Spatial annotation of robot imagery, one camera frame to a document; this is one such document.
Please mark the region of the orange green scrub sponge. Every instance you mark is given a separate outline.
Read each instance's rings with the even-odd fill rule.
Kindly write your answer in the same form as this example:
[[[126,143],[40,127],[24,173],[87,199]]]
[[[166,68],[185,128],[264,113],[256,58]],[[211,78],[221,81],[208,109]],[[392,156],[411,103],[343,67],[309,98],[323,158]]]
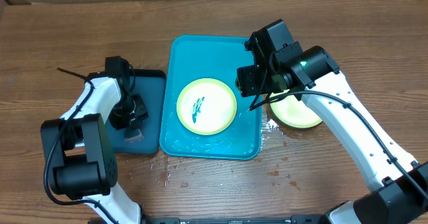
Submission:
[[[144,138],[141,129],[129,127],[124,132],[125,142],[138,142]]]

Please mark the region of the yellow-green plate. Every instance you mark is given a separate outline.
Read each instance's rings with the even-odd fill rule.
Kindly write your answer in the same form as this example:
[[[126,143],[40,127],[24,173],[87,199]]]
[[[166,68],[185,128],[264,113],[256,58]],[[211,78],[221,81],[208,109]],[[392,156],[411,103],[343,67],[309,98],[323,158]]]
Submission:
[[[322,119],[295,96],[270,103],[275,116],[292,128],[307,129],[322,123]]]
[[[177,99],[181,124],[199,135],[224,131],[235,118],[237,99],[231,88],[213,78],[201,78],[186,85]]]

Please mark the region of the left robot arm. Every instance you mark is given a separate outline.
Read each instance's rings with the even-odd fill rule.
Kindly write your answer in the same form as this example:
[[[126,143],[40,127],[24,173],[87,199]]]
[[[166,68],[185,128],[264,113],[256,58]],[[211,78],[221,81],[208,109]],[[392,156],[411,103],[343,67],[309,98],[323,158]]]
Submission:
[[[144,223],[142,207],[118,182],[116,157],[106,128],[122,132],[124,142],[143,139],[148,113],[133,92],[134,72],[85,76],[82,95],[60,118],[41,125],[45,156],[43,187],[55,204],[91,207],[105,223]]]

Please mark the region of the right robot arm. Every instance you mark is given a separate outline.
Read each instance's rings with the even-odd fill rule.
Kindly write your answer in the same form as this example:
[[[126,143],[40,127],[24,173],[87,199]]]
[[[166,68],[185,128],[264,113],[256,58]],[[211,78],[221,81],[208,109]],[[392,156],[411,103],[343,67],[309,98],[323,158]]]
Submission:
[[[320,46],[299,43],[276,50],[249,41],[252,66],[237,69],[243,97],[259,97],[250,109],[295,96],[329,127],[359,169],[370,193],[327,211],[320,223],[410,223],[427,212],[427,164],[401,148],[371,116],[339,65]]]

